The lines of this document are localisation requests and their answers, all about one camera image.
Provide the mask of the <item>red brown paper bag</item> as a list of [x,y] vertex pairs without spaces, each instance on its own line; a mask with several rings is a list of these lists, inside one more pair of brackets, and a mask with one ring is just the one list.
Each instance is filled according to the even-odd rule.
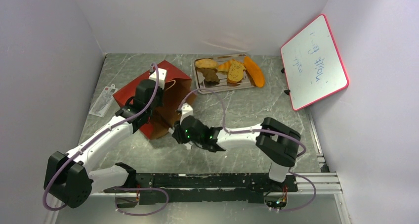
[[[163,107],[157,108],[157,115],[153,115],[148,124],[140,127],[140,131],[150,140],[158,139],[168,133],[168,128],[180,119],[176,112],[184,97],[191,91],[192,79],[182,72],[179,68],[166,60],[158,63],[160,69],[165,69],[167,75],[165,78],[165,92],[163,95]],[[148,79],[149,72],[144,72],[127,85],[113,94],[113,97],[120,107],[123,107],[126,101],[134,96],[135,89],[140,81]]]

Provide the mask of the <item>brown fake bear cookie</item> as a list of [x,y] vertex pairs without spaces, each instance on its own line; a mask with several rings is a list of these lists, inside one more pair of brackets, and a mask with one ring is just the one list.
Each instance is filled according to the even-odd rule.
[[200,68],[199,71],[202,73],[205,82],[219,83],[220,79],[217,75],[217,71],[211,68]]

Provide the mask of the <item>tan fake bread roll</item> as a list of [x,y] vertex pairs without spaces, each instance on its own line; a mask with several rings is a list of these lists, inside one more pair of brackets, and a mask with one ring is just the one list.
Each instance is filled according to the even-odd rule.
[[203,69],[216,69],[218,63],[210,58],[203,58],[195,61],[195,67]]

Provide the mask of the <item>metal baking tray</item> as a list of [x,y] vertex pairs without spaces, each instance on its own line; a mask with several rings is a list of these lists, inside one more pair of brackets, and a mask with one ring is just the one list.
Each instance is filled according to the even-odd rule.
[[203,89],[209,89],[215,92],[223,92],[223,91],[230,91],[230,90],[240,90],[240,89],[249,89],[249,88],[256,88],[253,79],[251,78],[250,74],[245,71],[244,77],[241,81],[233,84],[227,81],[228,73],[227,72],[216,72],[217,77],[219,78],[219,82],[207,82],[205,81],[205,77],[203,76],[200,69],[196,66],[196,62],[201,59],[212,59],[216,61],[218,64],[226,63],[231,59],[236,59],[240,62],[244,62],[245,56],[248,56],[246,53],[236,53],[236,54],[227,54],[227,55],[218,55],[218,56],[210,56],[210,57],[201,57],[195,58],[192,60],[192,75],[195,79],[196,87],[201,89],[201,94],[209,93],[207,91],[203,91]]

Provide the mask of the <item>yellow fake bread slice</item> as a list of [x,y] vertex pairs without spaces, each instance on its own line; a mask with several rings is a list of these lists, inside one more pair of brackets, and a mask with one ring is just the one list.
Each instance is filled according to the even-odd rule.
[[224,63],[219,64],[217,67],[217,71],[221,73],[228,73],[233,61],[233,59],[230,59]]

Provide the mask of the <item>speckled fake toast slice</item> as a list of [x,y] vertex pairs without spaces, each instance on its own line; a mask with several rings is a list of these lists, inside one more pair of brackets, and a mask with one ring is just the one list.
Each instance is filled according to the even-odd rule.
[[239,61],[233,60],[231,62],[228,75],[227,75],[227,82],[231,84],[235,84],[241,81],[244,77],[245,66]]

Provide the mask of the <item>orange fake bread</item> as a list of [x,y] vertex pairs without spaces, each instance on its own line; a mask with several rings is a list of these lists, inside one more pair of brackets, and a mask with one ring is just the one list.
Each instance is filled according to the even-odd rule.
[[256,87],[262,88],[265,84],[264,74],[261,68],[249,56],[244,57],[244,66],[251,76]]

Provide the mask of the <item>metal tongs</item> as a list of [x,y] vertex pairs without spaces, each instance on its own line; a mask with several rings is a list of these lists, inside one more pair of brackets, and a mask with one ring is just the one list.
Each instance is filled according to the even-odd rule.
[[[174,134],[174,129],[173,128],[169,128],[168,132],[173,135]],[[187,150],[191,150],[192,148],[192,144],[191,143],[183,143],[182,144]]]

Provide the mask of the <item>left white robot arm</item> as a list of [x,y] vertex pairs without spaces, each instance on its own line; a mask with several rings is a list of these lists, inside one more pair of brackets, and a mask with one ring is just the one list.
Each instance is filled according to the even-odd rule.
[[76,208],[92,193],[113,187],[131,192],[137,187],[136,170],[124,163],[97,171],[93,168],[110,148],[150,121],[154,109],[163,104],[164,88],[164,79],[142,80],[135,95],[93,136],[66,153],[57,151],[49,157],[42,196],[47,210],[59,210],[48,205],[49,194],[62,201],[63,207]]

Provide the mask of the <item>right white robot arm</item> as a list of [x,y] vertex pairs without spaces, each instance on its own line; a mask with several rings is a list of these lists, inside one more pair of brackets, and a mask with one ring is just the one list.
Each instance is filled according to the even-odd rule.
[[237,129],[208,127],[193,116],[174,123],[172,137],[185,145],[196,145],[203,150],[219,152],[233,148],[257,147],[271,160],[267,186],[279,191],[286,184],[286,175],[304,148],[300,134],[273,118],[265,118],[255,126]]

